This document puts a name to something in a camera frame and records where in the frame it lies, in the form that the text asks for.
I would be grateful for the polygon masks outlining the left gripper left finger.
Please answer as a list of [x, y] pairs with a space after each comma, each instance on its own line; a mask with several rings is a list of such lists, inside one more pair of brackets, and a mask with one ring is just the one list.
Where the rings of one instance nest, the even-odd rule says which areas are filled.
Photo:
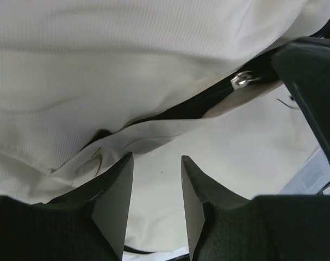
[[43, 204], [0, 196], [0, 260], [121, 260], [133, 156]]

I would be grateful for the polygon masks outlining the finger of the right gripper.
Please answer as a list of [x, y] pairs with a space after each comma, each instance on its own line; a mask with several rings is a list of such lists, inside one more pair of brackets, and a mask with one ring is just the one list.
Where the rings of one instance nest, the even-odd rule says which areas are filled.
[[330, 163], [330, 39], [299, 38], [272, 58]]

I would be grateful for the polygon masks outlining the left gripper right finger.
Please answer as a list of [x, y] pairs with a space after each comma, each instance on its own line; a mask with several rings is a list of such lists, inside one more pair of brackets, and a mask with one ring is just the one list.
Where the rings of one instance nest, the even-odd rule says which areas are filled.
[[248, 200], [188, 156], [181, 175], [191, 260], [330, 260], [330, 196]]

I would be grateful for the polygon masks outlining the cream canvas backpack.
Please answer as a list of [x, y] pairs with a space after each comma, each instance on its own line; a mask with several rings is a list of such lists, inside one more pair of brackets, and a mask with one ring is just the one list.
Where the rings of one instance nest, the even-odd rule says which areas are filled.
[[126, 245], [186, 246], [190, 156], [244, 198], [319, 144], [252, 64], [330, 21], [330, 1], [0, 1], [0, 195], [47, 203], [133, 153]]

